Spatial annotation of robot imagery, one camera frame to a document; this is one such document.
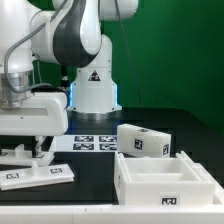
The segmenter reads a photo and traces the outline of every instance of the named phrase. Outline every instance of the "white plastic container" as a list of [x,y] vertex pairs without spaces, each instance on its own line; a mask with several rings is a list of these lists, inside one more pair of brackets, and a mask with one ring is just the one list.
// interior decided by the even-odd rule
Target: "white plastic container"
[[116,154],[114,183],[121,205],[211,205],[215,183],[182,152],[177,158]]
[[119,152],[136,157],[170,157],[171,135],[123,124],[117,129],[117,149]]

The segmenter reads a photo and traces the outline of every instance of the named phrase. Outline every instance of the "black tabletop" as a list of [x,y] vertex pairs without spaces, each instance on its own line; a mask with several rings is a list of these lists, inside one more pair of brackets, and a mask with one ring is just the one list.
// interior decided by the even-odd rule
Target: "black tabletop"
[[[117,126],[124,123],[171,134],[171,156],[185,151],[224,184],[224,138],[183,110],[124,108],[118,117],[103,121],[69,117],[66,134],[116,135]],[[31,144],[29,137],[0,137],[3,147],[21,142],[27,147]],[[52,164],[62,163],[67,163],[74,172],[73,183],[0,192],[0,205],[117,204],[113,152],[56,152]],[[18,167],[0,166],[1,170],[12,168]]]

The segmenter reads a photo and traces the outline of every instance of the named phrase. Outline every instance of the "warning label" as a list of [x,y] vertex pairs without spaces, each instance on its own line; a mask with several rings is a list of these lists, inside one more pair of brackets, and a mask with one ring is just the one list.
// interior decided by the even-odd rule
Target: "warning label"
[[96,70],[93,72],[93,74],[90,76],[89,81],[92,82],[100,82],[100,77],[97,74]]

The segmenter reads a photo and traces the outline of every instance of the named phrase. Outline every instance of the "green wall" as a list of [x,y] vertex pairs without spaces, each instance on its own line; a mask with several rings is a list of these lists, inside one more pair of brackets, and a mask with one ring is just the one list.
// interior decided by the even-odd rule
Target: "green wall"
[[[139,0],[124,21],[141,90],[142,106],[190,111],[224,135],[224,1]],[[32,0],[42,9],[51,1]],[[113,42],[113,79],[120,104],[139,107],[121,28],[103,22]],[[41,63],[47,81],[59,84],[59,66]],[[70,78],[75,69],[69,68]]]

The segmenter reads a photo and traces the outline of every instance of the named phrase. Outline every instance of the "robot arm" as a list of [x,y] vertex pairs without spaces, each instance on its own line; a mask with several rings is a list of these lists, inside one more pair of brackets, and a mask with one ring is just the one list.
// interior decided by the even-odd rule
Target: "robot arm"
[[[58,8],[63,1],[53,1]],[[84,67],[96,57],[101,46],[98,0],[69,0],[51,23],[52,12],[40,12],[32,29],[46,27],[32,38],[32,51],[41,61]]]
[[[132,16],[138,6],[138,0],[117,1],[124,18]],[[41,61],[74,67],[85,67],[95,59],[101,48],[100,19],[117,19],[115,2],[53,0],[56,9],[62,3],[66,4],[52,19],[55,12],[41,11],[27,0],[0,1],[0,135],[54,136],[67,129],[65,96],[12,91],[4,74],[8,49],[42,24],[45,27],[9,58],[9,79],[16,90],[30,86],[31,50]]]

